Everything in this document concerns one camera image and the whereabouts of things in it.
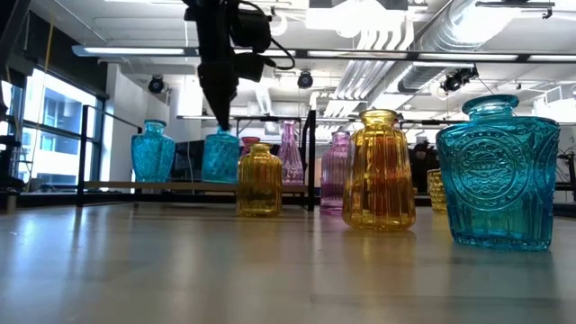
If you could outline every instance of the ribbed glass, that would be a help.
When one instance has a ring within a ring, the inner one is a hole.
[[[405,230],[416,221],[406,137],[392,127],[394,111],[360,117],[365,127],[350,140],[342,217],[358,229]]]
[[[282,209],[282,162],[270,154],[271,146],[253,144],[238,167],[239,216],[274,217]]]
[[[459,243],[543,250],[550,246],[559,126],[513,117],[514,95],[463,106],[470,122],[436,137],[450,230]]]
[[[218,128],[208,135],[202,156],[202,181],[235,184],[238,179],[240,140]]]
[[[250,153],[250,147],[252,146],[252,144],[256,144],[260,141],[260,138],[253,136],[246,136],[240,139],[242,140],[242,154],[241,154],[242,157]]]
[[[282,144],[278,157],[282,161],[282,182],[285,185],[303,185],[304,170],[298,144],[294,138],[294,121],[283,123]]]
[[[446,213],[446,195],[444,194],[444,184],[442,183],[440,169],[427,171],[427,183],[430,200],[432,201],[432,210]]]
[[[170,175],[176,145],[164,135],[166,123],[147,120],[146,132],[132,136],[132,167],[138,182],[165,182]]]
[[[350,135],[345,131],[337,131],[332,134],[332,147],[322,157],[321,214],[342,215],[342,196],[346,181],[349,144]]]

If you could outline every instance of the wooden shelf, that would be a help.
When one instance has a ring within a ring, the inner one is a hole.
[[[86,189],[116,188],[116,189],[151,189],[151,190],[199,190],[207,192],[236,192],[235,184],[213,183],[136,183],[122,181],[86,181]],[[288,194],[303,194],[308,192],[306,185],[284,185],[283,192]]]

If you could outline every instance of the amber glass bottle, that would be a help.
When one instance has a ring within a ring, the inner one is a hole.
[[[256,143],[240,159],[236,210],[239,216],[274,217],[282,209],[282,162],[271,146]]]
[[[360,114],[364,129],[352,135],[342,217],[357,229],[405,230],[416,221],[408,145],[392,125],[396,112]]]

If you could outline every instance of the turquoise glass jar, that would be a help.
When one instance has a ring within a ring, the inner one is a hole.
[[[235,184],[238,178],[240,140],[229,131],[218,128],[208,135],[202,156],[202,181]]]
[[[458,243],[544,250],[550,246],[560,128],[513,117],[514,95],[467,102],[470,122],[436,136],[450,230]]]
[[[175,143],[164,135],[164,121],[146,120],[146,131],[132,136],[132,168],[138,182],[165,182],[172,169]]]

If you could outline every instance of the purple glass vase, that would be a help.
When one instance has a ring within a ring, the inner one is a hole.
[[[323,215],[342,215],[349,143],[350,134],[336,131],[332,133],[332,147],[322,156],[320,213]]]
[[[282,145],[278,157],[282,161],[282,183],[284,185],[304,185],[304,171],[294,139],[294,121],[283,123]]]
[[[250,153],[250,147],[252,146],[252,144],[260,142],[260,138],[253,136],[245,136],[240,139],[242,140],[242,155],[241,155],[242,157]]]

